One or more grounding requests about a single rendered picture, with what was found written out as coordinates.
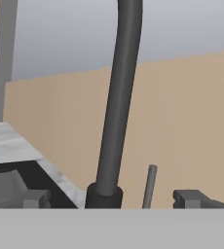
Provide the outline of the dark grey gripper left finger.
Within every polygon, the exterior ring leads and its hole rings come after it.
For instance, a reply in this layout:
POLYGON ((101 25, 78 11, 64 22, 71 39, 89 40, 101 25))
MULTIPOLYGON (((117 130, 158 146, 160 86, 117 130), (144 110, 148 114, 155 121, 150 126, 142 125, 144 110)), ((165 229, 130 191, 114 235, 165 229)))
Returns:
POLYGON ((0 173, 0 208, 50 207, 49 190, 30 190, 17 170, 0 173))

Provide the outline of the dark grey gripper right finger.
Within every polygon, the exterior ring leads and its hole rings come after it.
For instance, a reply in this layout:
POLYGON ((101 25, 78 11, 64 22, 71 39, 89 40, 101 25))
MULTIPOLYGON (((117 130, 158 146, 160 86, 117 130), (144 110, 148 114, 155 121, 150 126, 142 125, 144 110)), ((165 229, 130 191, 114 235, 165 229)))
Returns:
POLYGON ((175 190, 174 208, 224 208, 224 203, 213 200, 198 190, 175 190))

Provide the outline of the dark sink basin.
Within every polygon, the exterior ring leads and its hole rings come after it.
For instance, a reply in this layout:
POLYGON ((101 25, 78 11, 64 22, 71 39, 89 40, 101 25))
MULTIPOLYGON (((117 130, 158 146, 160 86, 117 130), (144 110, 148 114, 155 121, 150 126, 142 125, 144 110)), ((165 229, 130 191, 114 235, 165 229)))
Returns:
POLYGON ((36 160, 0 163, 0 173, 17 170, 29 190, 49 190, 52 208, 76 208, 73 201, 57 185, 36 160))

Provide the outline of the dark grey sink tap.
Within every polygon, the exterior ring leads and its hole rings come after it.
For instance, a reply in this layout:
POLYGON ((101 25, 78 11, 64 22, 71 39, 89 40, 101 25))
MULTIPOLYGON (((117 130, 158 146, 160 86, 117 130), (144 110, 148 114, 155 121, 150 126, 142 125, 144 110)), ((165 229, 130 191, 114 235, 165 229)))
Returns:
POLYGON ((141 37, 143 0, 117 0, 118 27, 96 180, 87 188, 86 208, 120 208, 118 186, 131 93, 141 37))

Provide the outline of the grey tap lever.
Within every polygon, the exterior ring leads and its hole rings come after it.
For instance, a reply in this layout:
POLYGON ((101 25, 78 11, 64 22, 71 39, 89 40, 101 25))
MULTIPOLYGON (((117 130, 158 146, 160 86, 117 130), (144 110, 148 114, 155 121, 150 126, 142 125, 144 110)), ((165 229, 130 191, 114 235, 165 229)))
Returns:
POLYGON ((151 207, 151 201, 152 201, 152 196, 153 196, 154 187, 155 187, 157 169, 158 167, 156 165, 153 165, 153 164, 149 165, 146 186, 145 186, 145 191, 144 191, 144 197, 143 197, 143 203, 142 203, 143 208, 151 207))

